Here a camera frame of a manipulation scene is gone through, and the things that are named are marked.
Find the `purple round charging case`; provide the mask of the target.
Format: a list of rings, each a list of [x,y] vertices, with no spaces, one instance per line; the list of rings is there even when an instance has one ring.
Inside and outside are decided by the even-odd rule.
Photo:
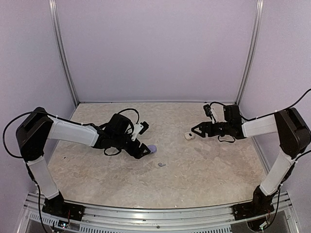
[[[155,145],[148,145],[147,147],[150,150],[150,153],[156,153],[157,148]]]

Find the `cream earbud charging case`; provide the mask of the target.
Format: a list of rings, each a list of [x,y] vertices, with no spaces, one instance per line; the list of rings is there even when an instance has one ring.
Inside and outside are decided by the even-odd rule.
[[[184,134],[184,138],[186,140],[193,140],[195,138],[195,134],[192,133],[192,132],[187,132],[187,133]]]

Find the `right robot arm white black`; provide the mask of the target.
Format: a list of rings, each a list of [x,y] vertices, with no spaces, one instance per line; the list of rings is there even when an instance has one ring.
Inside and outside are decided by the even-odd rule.
[[[233,141],[251,138],[254,141],[271,139],[274,146],[274,162],[270,164],[261,184],[255,189],[248,205],[252,215],[258,216],[271,203],[271,199],[286,181],[297,160],[307,154],[311,144],[311,130],[295,107],[246,119],[238,105],[223,105],[224,119],[216,119],[212,104],[203,107],[209,121],[192,127],[191,132],[202,137],[230,136]]]

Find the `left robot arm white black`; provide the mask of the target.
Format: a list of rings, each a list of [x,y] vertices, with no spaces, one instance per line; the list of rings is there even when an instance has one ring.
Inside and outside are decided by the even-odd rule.
[[[16,137],[30,174],[41,193],[50,200],[49,208],[56,215],[63,216],[68,211],[68,205],[60,199],[61,193],[44,159],[46,141],[67,141],[99,150],[115,148],[118,153],[125,151],[135,159],[141,159],[151,151],[137,136],[148,128],[147,122],[133,123],[121,112],[115,113],[107,123],[97,126],[62,119],[38,107],[17,128]]]

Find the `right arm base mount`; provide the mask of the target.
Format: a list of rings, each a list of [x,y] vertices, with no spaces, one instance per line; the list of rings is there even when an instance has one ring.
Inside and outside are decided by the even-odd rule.
[[[273,197],[276,192],[266,196],[259,186],[253,192],[253,198],[249,202],[235,204],[232,206],[233,215],[235,220],[247,219],[255,216],[273,212],[274,207],[272,204]]]

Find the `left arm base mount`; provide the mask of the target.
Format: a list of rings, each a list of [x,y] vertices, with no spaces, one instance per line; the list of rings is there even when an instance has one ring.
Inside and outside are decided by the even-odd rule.
[[[42,211],[44,213],[66,218],[67,220],[81,221],[85,206],[66,202],[61,192],[52,199],[45,198]]]

